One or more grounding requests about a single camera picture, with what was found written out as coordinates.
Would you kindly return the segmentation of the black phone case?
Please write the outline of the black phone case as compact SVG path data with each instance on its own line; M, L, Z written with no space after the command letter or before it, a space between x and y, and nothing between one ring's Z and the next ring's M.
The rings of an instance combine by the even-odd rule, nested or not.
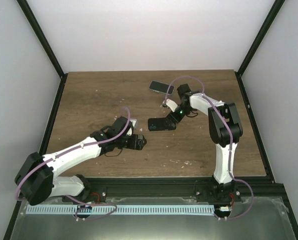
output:
M148 129L151 132L173 131L176 129L176 125L167 118L149 118Z

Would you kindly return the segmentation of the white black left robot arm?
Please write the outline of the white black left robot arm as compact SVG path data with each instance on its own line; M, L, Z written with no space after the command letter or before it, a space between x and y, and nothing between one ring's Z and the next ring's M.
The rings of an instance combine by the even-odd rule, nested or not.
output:
M147 144L142 134L135 134L137 121L119 117L113 125L107 125L90 134L81 142L63 150L40 155L31 153L25 160L17 176L17 196L30 205L43 203L51 197L74 198L85 202L91 199L92 187L81 174L70 177L62 173L74 166L113 150L130 149L140 151Z

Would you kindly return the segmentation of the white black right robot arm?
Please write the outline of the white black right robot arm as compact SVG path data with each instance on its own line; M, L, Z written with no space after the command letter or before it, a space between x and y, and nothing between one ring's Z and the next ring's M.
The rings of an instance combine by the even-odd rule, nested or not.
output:
M210 184L211 197L220 202L234 190L234 155L240 137L242 123L234 103L215 100L201 91L191 91L187 84L177 88L180 104L165 97L162 105L171 112L169 123L176 125L184 115L196 110L208 117L210 138L216 146L216 166Z

